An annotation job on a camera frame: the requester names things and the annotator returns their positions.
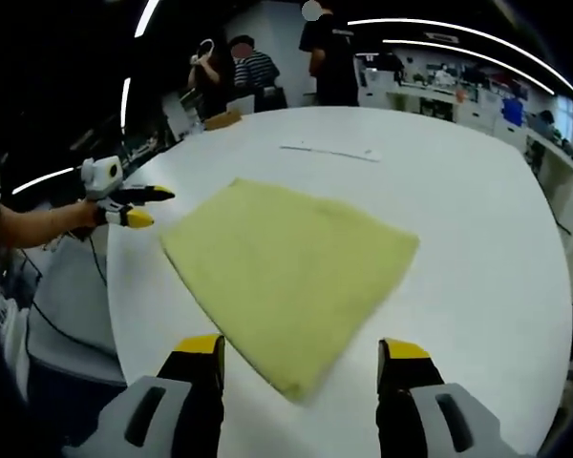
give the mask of window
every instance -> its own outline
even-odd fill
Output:
[[[573,136],[573,100],[567,97],[558,97],[558,112],[554,125],[561,131],[562,138],[571,141]]]

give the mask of striped shirt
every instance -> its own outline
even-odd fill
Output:
[[[238,88],[266,88],[274,86],[280,72],[267,54],[253,51],[245,58],[236,61],[234,84]]]

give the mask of yellow towel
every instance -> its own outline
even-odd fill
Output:
[[[236,179],[161,243],[225,337],[297,401],[398,285],[418,238],[336,200]]]

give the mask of cable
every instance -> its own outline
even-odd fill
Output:
[[[38,304],[32,300],[32,306],[36,309],[36,311],[40,314],[40,316],[43,318],[43,320],[45,322],[47,322],[47,324],[53,328],[53,330],[55,332],[57,332],[58,334],[60,334],[61,336],[65,337],[66,339],[68,339],[69,341],[74,342],[75,344],[79,344],[82,346],[85,346],[87,348],[89,348],[90,350],[96,351],[98,353],[101,353],[102,355],[106,356],[107,358],[110,358],[111,360],[115,360],[118,361],[118,357],[117,355],[111,353],[110,351],[105,350],[104,348],[100,348],[99,346],[95,346],[92,343],[87,343],[87,342],[83,342],[80,339],[77,339],[74,336],[71,336],[70,334],[68,334],[67,332],[62,331],[61,329],[59,329],[55,324],[53,324],[53,322],[51,320],[49,320],[49,318],[47,317],[47,315],[44,314],[44,312],[40,309],[40,307],[38,306]]]
[[[95,267],[97,267],[97,273],[102,278],[104,286],[108,287],[108,282],[106,281],[106,277],[104,277],[104,274],[102,274],[102,269],[100,269],[99,267],[99,261],[97,260],[96,246],[94,245],[94,240],[91,238],[91,236],[89,237],[89,243],[92,245],[92,251],[94,252],[94,261],[95,261]]]

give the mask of ceiling light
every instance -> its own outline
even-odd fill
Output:
[[[492,57],[488,57],[487,55],[479,54],[479,53],[473,52],[473,51],[463,50],[462,48],[456,48],[454,46],[440,45],[439,43],[429,43],[427,41],[382,40],[382,43],[398,44],[398,45],[429,46],[432,48],[441,48],[442,50],[456,51],[456,52],[462,52],[464,54],[469,54],[469,55],[472,55],[473,57],[477,57],[479,59],[484,59],[484,60],[487,60],[489,62],[492,62],[493,64],[497,64],[497,65],[499,65],[499,66],[501,66],[501,67],[513,72],[513,73],[517,73],[520,76],[522,76],[522,77],[528,79],[529,81],[535,83],[536,85],[538,85],[540,88],[544,89],[545,91],[547,91],[551,95],[554,95],[554,91],[552,91],[550,88],[545,86],[543,83],[541,83],[537,79],[533,78],[531,75],[526,74],[525,72],[522,72],[522,71],[512,67],[511,65],[507,65],[507,64],[501,62],[500,60],[494,59]]]
[[[494,35],[491,35],[489,33],[485,33],[483,31],[476,31],[475,29],[469,29],[467,27],[462,27],[462,26],[458,26],[456,24],[450,24],[447,22],[429,21],[426,19],[408,19],[408,18],[403,18],[403,17],[389,17],[389,18],[384,18],[384,19],[364,19],[361,21],[350,21],[348,23],[348,25],[349,26],[358,26],[358,25],[363,25],[363,24],[381,24],[381,23],[424,24],[427,26],[447,27],[449,29],[455,29],[457,31],[467,31],[467,32],[472,33],[472,34],[477,35],[477,36],[483,36],[484,38],[487,38],[489,40],[493,40],[497,43],[500,43],[503,46],[506,46],[506,47],[511,48],[512,50],[516,51],[516,52],[519,52],[522,55],[525,55],[529,59],[533,60],[537,64],[544,67],[546,70],[548,70],[550,73],[552,73],[558,79],[560,79],[560,81],[562,83],[564,83],[566,86],[568,86],[568,88],[571,91],[573,91],[573,85],[571,83],[569,83],[566,80],[566,78],[564,78],[564,76],[562,76],[560,73],[558,73],[552,67],[547,65],[541,59],[539,59],[535,55],[531,54],[530,52],[527,52],[527,51],[523,50],[522,48],[519,48],[518,46],[509,43],[508,41],[502,40],[502,39],[500,39]]]
[[[130,92],[132,78],[123,81],[123,94],[121,95],[121,131],[125,129],[125,112],[127,110],[127,94]]]
[[[52,174],[48,174],[48,175],[45,175],[45,176],[40,177],[40,178],[35,178],[35,179],[33,179],[32,181],[30,181],[29,183],[22,184],[21,186],[19,186],[19,187],[13,189],[11,194],[15,195],[15,194],[17,194],[17,193],[20,193],[20,192],[23,191],[24,189],[28,189],[30,186],[33,186],[33,185],[36,184],[36,183],[39,183],[39,182],[41,182],[41,181],[44,181],[45,179],[49,179],[49,178],[53,178],[53,177],[58,177],[58,176],[60,176],[60,175],[67,174],[67,173],[71,172],[72,170],[74,170],[74,167],[70,167],[70,168],[68,168],[68,169],[60,170],[59,172],[53,172]]]
[[[149,21],[151,20],[151,16],[153,15],[153,11],[159,4],[159,0],[149,0],[149,3],[146,4],[144,7],[144,11],[142,12],[142,16],[138,21],[138,26],[136,27],[136,33],[134,34],[134,38],[138,38],[142,36],[144,31],[146,31],[146,26],[149,25]]]

